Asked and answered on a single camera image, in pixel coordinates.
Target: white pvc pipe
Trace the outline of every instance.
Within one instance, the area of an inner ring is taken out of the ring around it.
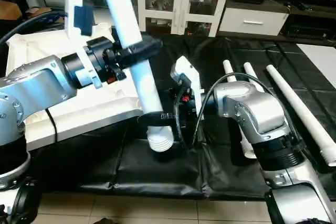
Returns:
[[[231,66],[231,63],[230,63],[229,60],[224,60],[223,61],[223,66],[224,66],[225,73],[232,73],[233,72],[233,69],[232,69],[232,66]],[[236,79],[235,76],[230,76],[229,78],[227,78],[227,81],[232,82],[232,81],[237,81],[237,79]],[[242,128],[240,126],[239,126],[239,129],[240,129],[240,134],[241,134],[241,139],[242,139],[240,144],[242,145],[244,156],[246,158],[257,158],[256,155],[254,154],[252,145],[247,141],[247,139],[246,139],[246,137],[245,137],[245,135],[242,131]]]
[[[307,106],[302,102],[298,95],[293,91],[290,85],[284,80],[279,72],[272,65],[267,66],[267,71],[280,88],[290,105],[293,107],[301,121],[320,147],[320,154],[329,166],[336,166],[336,143],[326,132],[320,122],[310,112]]]
[[[232,69],[232,66],[229,60],[224,60],[223,66],[224,66],[225,73],[233,73],[233,69]],[[237,79],[235,76],[230,76],[229,78],[227,78],[227,81],[232,82],[232,81],[237,81]]]
[[[121,46],[126,48],[142,40],[131,0],[106,0],[118,32]],[[143,113],[162,111],[161,101],[155,86],[153,73],[148,60],[130,68]],[[156,152],[168,150],[174,142],[170,126],[149,127],[148,142]]]
[[[257,75],[256,75],[256,73],[254,72],[254,69],[253,69],[253,67],[252,67],[252,65],[251,65],[250,62],[244,63],[244,69],[245,69],[245,72],[247,74],[249,74],[250,76],[258,78]],[[249,80],[250,83],[252,83],[256,87],[256,89],[259,92],[264,92],[264,89],[262,88],[262,86],[260,86],[260,84],[256,83],[254,80],[250,80],[250,79],[248,79],[248,80]]]

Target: table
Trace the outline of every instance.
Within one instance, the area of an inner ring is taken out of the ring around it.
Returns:
[[[236,71],[249,61],[257,76],[288,108],[295,126],[314,156],[321,181],[336,199],[335,169],[326,167],[308,131],[265,72],[273,64],[313,114],[336,139],[336,90],[318,70],[313,53],[309,58],[295,44],[229,38],[162,36],[163,49],[151,66],[165,110],[171,111],[168,88],[172,63],[185,55],[199,71],[202,88],[224,74],[229,59]],[[191,127],[184,132],[190,141]],[[169,198],[263,200],[268,190],[256,161],[243,157],[236,122],[215,115],[205,117],[204,134],[196,149],[181,150],[179,143],[164,155],[150,150],[145,131],[132,118],[72,137],[56,146],[33,152],[30,174],[52,190],[89,191],[100,194],[140,195]]]

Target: white tray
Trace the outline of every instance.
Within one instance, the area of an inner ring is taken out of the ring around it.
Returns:
[[[83,46],[86,41],[101,36],[114,41],[109,26],[100,24],[94,26],[91,37],[82,37]],[[7,44],[6,74],[24,63],[50,55],[61,58],[75,52],[64,30],[16,34]],[[142,114],[131,74],[128,69],[124,72],[127,78],[123,81],[110,85],[104,83],[98,90],[94,86],[85,87],[78,90],[76,97],[49,109],[56,123],[59,141]],[[25,123],[29,151],[54,142],[55,131],[45,111],[29,116]]]

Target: dark shelf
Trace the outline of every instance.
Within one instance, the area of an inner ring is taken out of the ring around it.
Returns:
[[[255,39],[255,40],[269,40],[269,41],[277,41],[277,42],[291,42],[297,44],[310,44],[317,46],[328,46],[335,47],[336,43],[327,40],[319,40],[319,39],[303,39],[303,38],[293,38],[293,37],[285,37],[284,35],[271,36],[271,35],[262,35],[262,34],[245,34],[245,33],[234,33],[231,31],[218,31],[217,36],[225,36],[232,38],[240,38],[240,39]]]
[[[309,5],[312,10],[299,10],[295,6],[291,10],[284,6],[286,0],[265,0],[261,4],[241,3],[233,0],[226,1],[227,8],[238,8],[248,10],[260,10],[264,12],[288,13],[296,15],[305,15],[320,18],[336,19],[336,7]]]

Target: pipe end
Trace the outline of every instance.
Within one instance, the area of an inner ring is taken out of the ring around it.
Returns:
[[[170,126],[165,127],[151,127],[147,131],[148,143],[151,149],[155,152],[165,152],[174,143],[174,135]]]
[[[336,166],[336,144],[324,147],[320,154],[328,166]]]
[[[246,139],[242,140],[240,144],[242,145],[243,153],[246,158],[250,159],[257,158],[256,154],[254,154],[252,145]]]

